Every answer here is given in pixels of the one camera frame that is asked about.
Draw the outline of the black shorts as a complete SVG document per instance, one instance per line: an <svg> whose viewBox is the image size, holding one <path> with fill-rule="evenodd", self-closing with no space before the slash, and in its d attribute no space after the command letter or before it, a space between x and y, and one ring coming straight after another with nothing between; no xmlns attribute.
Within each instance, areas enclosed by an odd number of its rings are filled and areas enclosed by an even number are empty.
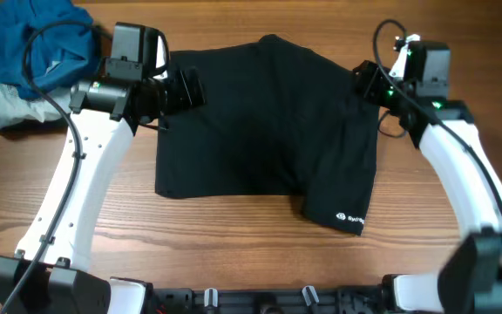
<svg viewBox="0 0 502 314"><path fill-rule="evenodd" d="M158 195L296 195L306 219L362 234L379 111L350 70L275 35L172 61L197 71L207 101L161 121Z"/></svg>

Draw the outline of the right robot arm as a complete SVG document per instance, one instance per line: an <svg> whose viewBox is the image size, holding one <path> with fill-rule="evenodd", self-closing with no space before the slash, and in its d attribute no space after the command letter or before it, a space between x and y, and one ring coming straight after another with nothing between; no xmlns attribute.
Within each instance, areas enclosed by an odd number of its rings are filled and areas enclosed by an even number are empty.
<svg viewBox="0 0 502 314"><path fill-rule="evenodd" d="M451 51L417 35L397 38L392 68L364 61L356 92L399 119L438 175L461 243L438 271L384 278L392 311L502 313L502 183L465 103L449 100Z"/></svg>

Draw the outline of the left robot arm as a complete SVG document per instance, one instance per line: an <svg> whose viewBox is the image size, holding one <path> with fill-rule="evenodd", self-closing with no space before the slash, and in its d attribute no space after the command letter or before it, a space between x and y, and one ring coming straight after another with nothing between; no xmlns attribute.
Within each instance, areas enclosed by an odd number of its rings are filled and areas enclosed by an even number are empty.
<svg viewBox="0 0 502 314"><path fill-rule="evenodd" d="M90 273L92 239L112 174L140 126L202 106L194 69L171 66L162 31L118 23L112 53L71 89L66 142L37 215L0 256L4 313L157 313L150 283Z"/></svg>

